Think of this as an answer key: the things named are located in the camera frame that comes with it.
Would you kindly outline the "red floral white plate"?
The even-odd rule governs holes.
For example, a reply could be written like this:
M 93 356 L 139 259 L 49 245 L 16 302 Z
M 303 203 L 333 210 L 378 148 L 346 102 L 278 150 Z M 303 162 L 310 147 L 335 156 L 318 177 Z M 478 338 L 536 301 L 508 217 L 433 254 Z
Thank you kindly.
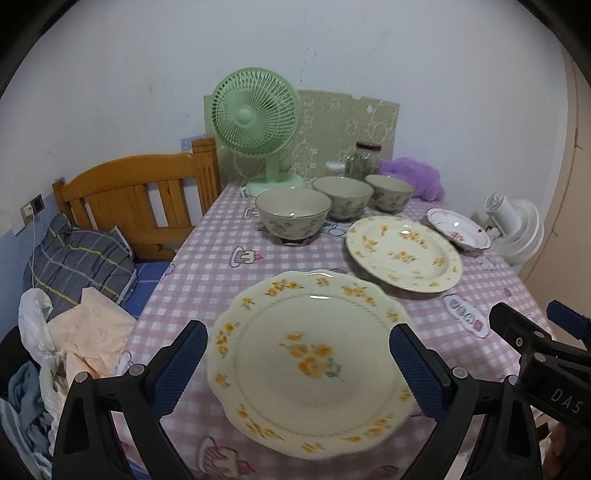
M 455 211 L 431 208 L 427 211 L 428 222 L 445 238 L 466 251 L 484 252 L 492 246 L 485 229 Z

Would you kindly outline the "scalloped yellow floral plate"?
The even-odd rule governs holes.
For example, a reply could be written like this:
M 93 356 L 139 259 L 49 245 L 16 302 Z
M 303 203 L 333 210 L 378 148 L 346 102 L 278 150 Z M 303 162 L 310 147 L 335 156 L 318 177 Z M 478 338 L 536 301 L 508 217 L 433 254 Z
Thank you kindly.
M 216 319 L 207 381 L 229 423 L 271 450 L 307 460 L 369 450 L 417 407 L 389 343 L 408 323 L 370 282 L 284 272 L 239 293 Z

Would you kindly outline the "round yellow floral plate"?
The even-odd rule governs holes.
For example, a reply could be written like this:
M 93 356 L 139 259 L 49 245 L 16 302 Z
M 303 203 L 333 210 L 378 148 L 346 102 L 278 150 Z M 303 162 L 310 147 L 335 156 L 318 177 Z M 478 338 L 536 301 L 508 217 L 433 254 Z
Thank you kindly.
M 346 232 L 346 248 L 363 269 L 402 290 L 435 294 L 455 287 L 463 266 L 434 230 L 398 216 L 362 218 Z

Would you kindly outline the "floral ceramic bowl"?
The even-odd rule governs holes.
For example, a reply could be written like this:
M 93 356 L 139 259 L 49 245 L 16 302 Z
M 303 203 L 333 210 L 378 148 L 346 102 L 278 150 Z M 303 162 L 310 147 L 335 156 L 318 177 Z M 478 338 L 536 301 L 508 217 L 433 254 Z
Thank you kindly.
M 374 188 L 368 183 L 346 177 L 321 177 L 311 183 L 318 192 L 331 199 L 329 216 L 335 220 L 349 220 L 363 213 L 374 195 Z
M 332 200 L 310 188 L 281 187 L 256 197 L 263 225 L 277 238 L 301 241 L 318 233 L 332 208 Z
M 415 193 L 414 186 L 396 177 L 370 174 L 365 177 L 365 181 L 374 189 L 374 206 L 387 213 L 403 211 Z

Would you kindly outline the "peach cloth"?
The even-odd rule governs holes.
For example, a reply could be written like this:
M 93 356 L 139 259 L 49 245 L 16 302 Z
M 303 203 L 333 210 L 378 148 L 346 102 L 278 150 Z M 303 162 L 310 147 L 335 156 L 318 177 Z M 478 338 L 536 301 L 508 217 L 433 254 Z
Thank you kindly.
M 64 361 L 71 385 L 83 371 L 92 378 L 116 374 L 136 320 L 94 288 L 84 288 L 80 303 L 54 317 L 49 333 Z

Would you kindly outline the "blue clothes pile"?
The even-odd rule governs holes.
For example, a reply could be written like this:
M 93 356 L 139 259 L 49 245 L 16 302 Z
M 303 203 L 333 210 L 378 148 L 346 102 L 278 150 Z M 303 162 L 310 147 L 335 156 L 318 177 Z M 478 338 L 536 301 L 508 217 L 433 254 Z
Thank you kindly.
M 52 377 L 44 362 L 37 370 L 31 361 L 8 382 L 1 399 L 1 428 L 34 479 L 51 479 L 58 428 L 58 406 Z

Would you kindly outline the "white clip fan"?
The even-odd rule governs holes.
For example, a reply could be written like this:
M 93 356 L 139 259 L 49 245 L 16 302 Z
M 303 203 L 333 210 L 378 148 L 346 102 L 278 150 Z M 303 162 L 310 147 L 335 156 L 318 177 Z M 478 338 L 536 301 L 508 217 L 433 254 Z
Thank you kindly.
M 471 215 L 491 240 L 497 252 L 512 268 L 520 269 L 541 248 L 544 223 L 533 202 L 491 194 Z

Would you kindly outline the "blue bed sheet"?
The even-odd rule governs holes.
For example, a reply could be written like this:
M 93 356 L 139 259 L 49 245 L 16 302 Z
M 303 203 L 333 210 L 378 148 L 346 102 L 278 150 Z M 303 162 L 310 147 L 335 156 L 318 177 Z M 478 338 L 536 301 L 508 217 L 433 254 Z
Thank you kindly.
M 123 303 L 123 309 L 138 319 L 160 279 L 170 270 L 166 261 L 136 263 L 137 279 L 129 296 Z

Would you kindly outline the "white plastic bag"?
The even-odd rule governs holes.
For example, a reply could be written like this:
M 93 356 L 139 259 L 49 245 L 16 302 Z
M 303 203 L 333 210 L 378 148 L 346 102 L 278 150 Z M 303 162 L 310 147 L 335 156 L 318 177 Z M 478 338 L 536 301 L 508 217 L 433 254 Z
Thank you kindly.
M 38 364 L 56 352 L 47 323 L 52 310 L 49 296 L 39 288 L 31 288 L 21 295 L 18 309 L 20 338 L 24 348 Z

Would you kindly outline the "grey plaid pillow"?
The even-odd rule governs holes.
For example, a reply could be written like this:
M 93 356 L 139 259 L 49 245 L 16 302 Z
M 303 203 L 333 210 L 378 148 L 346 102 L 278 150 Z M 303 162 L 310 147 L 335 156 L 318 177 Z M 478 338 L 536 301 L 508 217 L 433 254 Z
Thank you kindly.
M 59 213 L 25 267 L 23 288 L 39 288 L 50 298 L 51 317 L 78 305 L 89 287 L 120 305 L 137 280 L 133 259 L 118 228 L 80 229 Z

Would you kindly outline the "pink checkered tablecloth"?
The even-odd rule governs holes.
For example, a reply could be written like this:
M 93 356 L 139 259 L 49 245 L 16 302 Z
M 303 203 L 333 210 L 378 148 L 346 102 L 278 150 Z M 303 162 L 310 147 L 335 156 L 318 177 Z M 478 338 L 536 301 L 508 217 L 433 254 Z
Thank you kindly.
M 238 293 L 288 270 L 329 269 L 359 278 L 366 272 L 346 251 L 346 224 L 329 221 L 317 238 L 287 246 L 266 234 L 252 199 L 227 186 L 181 246 L 143 309 L 128 349 L 145 363 L 173 341 L 192 319 L 212 324 Z M 463 276 L 450 291 L 424 296 L 396 288 L 396 298 L 416 322 L 423 342 L 451 365 L 478 378 L 501 380 L 518 369 L 517 353 L 498 335 L 478 338 L 460 315 L 485 318 L 505 302 L 532 321 L 546 324 L 517 274 L 495 252 L 463 258 Z M 290 458 L 253 442 L 226 419 L 209 389 L 204 368 L 195 371 L 163 427 L 185 464 L 199 478 L 380 479 L 410 465 L 432 431 L 431 420 L 413 416 L 378 447 L 324 461 Z

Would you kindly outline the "wooden bed headboard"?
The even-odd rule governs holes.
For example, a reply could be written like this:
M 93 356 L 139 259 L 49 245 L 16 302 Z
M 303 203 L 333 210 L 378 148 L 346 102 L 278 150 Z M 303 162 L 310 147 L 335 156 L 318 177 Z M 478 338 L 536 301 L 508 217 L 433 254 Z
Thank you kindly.
M 84 230 L 118 228 L 144 261 L 170 261 L 195 223 L 185 181 L 193 181 L 202 213 L 221 194 L 214 138 L 191 142 L 188 152 L 124 157 L 99 164 L 69 182 L 53 183 L 61 213 Z

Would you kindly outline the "purple plush toy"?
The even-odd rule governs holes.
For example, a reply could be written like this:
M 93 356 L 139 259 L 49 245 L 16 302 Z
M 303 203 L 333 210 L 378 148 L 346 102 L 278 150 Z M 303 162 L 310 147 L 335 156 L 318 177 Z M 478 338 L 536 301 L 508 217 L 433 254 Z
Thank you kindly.
M 445 189 L 439 171 L 425 162 L 409 157 L 385 159 L 381 162 L 380 173 L 412 185 L 415 188 L 415 198 L 428 202 L 445 199 Z

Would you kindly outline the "glass jar with lid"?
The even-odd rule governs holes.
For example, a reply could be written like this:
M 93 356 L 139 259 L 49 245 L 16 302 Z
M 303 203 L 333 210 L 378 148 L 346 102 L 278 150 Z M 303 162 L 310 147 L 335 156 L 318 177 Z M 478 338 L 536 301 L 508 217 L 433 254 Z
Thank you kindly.
M 367 141 L 356 142 L 356 150 L 346 157 L 345 176 L 363 181 L 367 175 L 373 174 L 381 160 L 382 146 Z

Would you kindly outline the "cotton swab container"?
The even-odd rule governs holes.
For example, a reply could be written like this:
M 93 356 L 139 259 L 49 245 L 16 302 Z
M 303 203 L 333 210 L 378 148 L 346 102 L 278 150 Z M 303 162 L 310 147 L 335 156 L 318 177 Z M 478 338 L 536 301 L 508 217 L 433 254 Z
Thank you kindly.
M 325 162 L 325 171 L 329 176 L 345 177 L 346 163 L 337 160 L 327 161 Z

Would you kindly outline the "green desk fan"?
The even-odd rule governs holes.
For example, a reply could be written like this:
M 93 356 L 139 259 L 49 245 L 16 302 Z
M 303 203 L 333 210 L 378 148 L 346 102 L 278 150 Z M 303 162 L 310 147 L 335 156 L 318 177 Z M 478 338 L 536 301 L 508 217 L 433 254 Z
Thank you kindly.
M 249 196 L 304 186 L 301 176 L 280 171 L 280 153 L 300 128 L 300 111 L 297 91 L 269 69 L 239 69 L 214 89 L 211 124 L 217 139 L 242 157 L 266 161 L 266 171 L 245 183 Z

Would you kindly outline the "wall power outlet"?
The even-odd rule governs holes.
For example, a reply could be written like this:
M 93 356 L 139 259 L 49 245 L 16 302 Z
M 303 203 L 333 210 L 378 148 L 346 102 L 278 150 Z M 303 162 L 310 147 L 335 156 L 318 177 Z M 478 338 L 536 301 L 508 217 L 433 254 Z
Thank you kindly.
M 44 209 L 44 202 L 41 195 L 37 195 L 21 208 L 21 215 L 23 218 L 33 217 Z

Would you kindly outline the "green patterned wall mat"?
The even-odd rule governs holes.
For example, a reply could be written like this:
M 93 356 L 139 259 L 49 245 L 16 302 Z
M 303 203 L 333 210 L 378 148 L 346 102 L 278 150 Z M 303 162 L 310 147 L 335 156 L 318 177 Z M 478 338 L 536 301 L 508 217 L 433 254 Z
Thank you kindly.
M 211 124 L 212 94 L 204 98 L 205 130 L 215 140 L 221 182 L 246 183 L 266 171 L 266 161 L 242 157 L 217 139 Z M 301 178 L 325 176 L 325 162 L 345 160 L 355 152 L 358 141 L 379 144 L 382 153 L 393 153 L 399 104 L 331 92 L 297 94 L 301 100 L 300 128 L 280 153 L 281 172 Z

